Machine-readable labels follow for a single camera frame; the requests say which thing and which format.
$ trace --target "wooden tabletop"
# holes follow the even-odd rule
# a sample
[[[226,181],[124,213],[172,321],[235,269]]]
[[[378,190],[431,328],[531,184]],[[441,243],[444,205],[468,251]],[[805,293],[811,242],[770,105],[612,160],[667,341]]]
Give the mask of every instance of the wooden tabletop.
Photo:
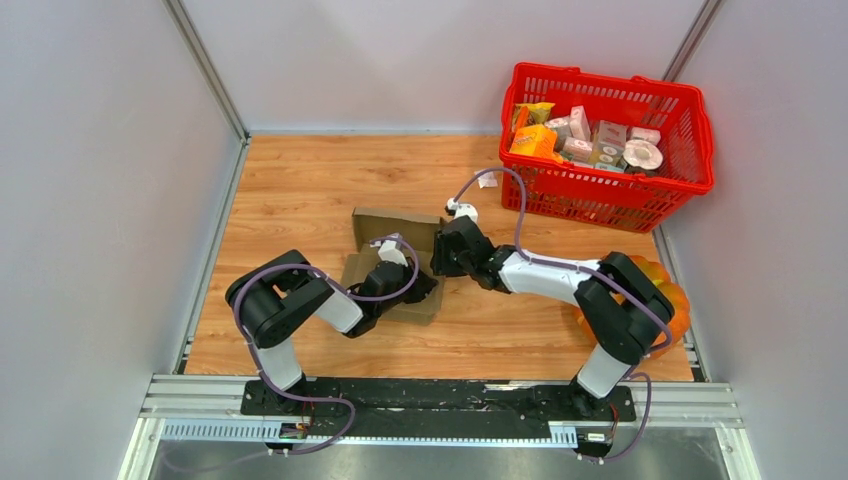
[[[354,207],[443,215],[445,201],[475,171],[500,165],[497,143],[490,136],[254,137],[186,373],[255,373],[224,301],[236,278],[293,248],[341,278],[354,253]],[[513,243],[517,212],[501,207],[500,188],[474,185],[463,201],[477,207],[495,245]],[[539,215],[526,216],[521,239],[557,257],[618,250],[657,259],[650,235]],[[349,339],[313,318],[294,341],[304,372],[317,376],[567,380],[592,349],[561,302],[486,291],[469,278],[447,279],[429,326],[379,321]],[[692,380],[681,345],[646,360],[643,370],[656,380]]]

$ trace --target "robotic arm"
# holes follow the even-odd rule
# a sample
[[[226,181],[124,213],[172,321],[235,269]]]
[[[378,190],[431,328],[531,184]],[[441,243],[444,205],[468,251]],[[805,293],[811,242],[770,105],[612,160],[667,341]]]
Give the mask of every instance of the robotic arm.
[[[477,226],[477,211],[467,203],[448,201],[454,219],[436,234],[431,267],[435,275],[468,275],[481,287],[503,293],[534,293],[578,305],[598,345],[577,373],[572,400],[594,410],[641,359],[659,336],[660,327],[629,301],[619,304],[597,272],[614,279],[668,324],[671,302],[622,253],[600,260],[574,261],[519,252],[513,245],[495,247]]]
[[[374,269],[347,290],[328,278],[297,269],[263,275],[248,288],[239,307],[240,319],[253,339],[262,369],[274,385],[288,390],[305,378],[291,336],[310,316],[356,338],[374,328],[388,309],[401,302],[420,302],[436,286],[435,279],[419,271],[412,287],[401,295],[382,301],[351,298],[348,290],[356,298],[385,297],[409,283],[413,269],[398,242],[383,242],[378,255],[381,261]],[[227,303],[235,309],[239,292],[251,278],[287,264],[307,266],[309,262],[299,251],[290,250],[236,280],[225,294]]]

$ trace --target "black metal plate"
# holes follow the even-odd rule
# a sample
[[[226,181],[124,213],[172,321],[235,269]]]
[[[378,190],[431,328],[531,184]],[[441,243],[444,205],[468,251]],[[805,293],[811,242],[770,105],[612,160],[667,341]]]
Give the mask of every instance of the black metal plate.
[[[548,421],[612,420],[608,406],[583,418],[569,399],[568,385],[513,386],[508,382],[320,377],[306,382],[305,395],[350,400],[357,409],[348,435],[441,438],[547,438]],[[244,415],[298,415],[302,405],[280,402],[261,380],[248,382]],[[619,420],[636,419],[630,389],[617,386],[610,401]],[[331,435],[347,409],[316,404],[312,434]]]

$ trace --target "open cardboard box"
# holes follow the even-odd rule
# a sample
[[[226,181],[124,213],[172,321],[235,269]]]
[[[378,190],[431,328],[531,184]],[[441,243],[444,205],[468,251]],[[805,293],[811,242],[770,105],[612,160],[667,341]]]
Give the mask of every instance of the open cardboard box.
[[[368,241],[399,233],[418,255],[419,268],[433,276],[430,259],[433,257],[433,240],[445,221],[435,215],[403,213],[383,208],[356,207],[353,209],[353,238],[359,253],[348,255],[342,272],[342,285],[361,282],[380,261],[377,249]],[[430,295],[418,303],[400,303],[380,317],[380,320],[429,325],[442,307],[444,277],[434,277],[439,284]]]

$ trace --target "cardboard flap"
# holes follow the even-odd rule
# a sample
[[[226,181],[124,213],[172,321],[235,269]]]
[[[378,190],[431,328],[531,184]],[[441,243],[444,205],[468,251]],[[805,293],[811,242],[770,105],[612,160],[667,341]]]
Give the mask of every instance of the cardboard flap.
[[[392,233],[400,233],[412,248],[433,252],[436,232],[444,226],[436,215],[405,213],[384,208],[356,207],[353,210],[353,236],[357,251],[368,247],[368,241]]]

